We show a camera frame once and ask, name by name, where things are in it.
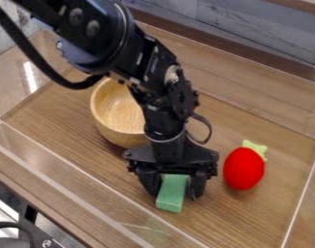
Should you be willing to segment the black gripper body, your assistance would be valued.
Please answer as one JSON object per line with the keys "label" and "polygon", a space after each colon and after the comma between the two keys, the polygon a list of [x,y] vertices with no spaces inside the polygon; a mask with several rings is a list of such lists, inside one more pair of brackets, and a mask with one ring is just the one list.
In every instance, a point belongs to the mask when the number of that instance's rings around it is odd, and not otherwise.
{"label": "black gripper body", "polygon": [[128,171],[217,176],[218,153],[195,144],[183,131],[171,139],[149,139],[149,144],[127,149],[123,158]]}

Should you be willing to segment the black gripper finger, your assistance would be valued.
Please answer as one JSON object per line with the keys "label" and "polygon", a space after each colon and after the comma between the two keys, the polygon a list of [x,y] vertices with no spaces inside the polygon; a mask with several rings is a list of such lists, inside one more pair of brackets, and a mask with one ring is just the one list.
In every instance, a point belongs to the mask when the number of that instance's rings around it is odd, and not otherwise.
{"label": "black gripper finger", "polygon": [[205,187],[206,187],[206,180],[207,180],[206,174],[201,171],[198,171],[190,177],[189,195],[194,201],[203,195]]}
{"label": "black gripper finger", "polygon": [[137,177],[146,193],[155,197],[162,184],[161,174],[153,170],[137,170]]}

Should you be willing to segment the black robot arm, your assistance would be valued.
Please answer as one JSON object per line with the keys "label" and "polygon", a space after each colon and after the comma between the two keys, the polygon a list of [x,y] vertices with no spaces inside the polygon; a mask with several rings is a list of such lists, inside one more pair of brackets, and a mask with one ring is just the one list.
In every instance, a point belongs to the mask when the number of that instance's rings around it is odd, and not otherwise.
{"label": "black robot arm", "polygon": [[193,89],[177,56],[139,29],[119,0],[12,0],[59,35],[67,62],[88,75],[80,82],[53,71],[31,45],[23,45],[33,63],[62,86],[83,89],[103,77],[128,87],[141,107],[149,144],[124,152],[131,171],[149,195],[158,194],[162,177],[189,177],[190,197],[205,193],[207,180],[217,176],[216,151],[186,131],[190,118],[210,121],[195,113],[198,92]]}

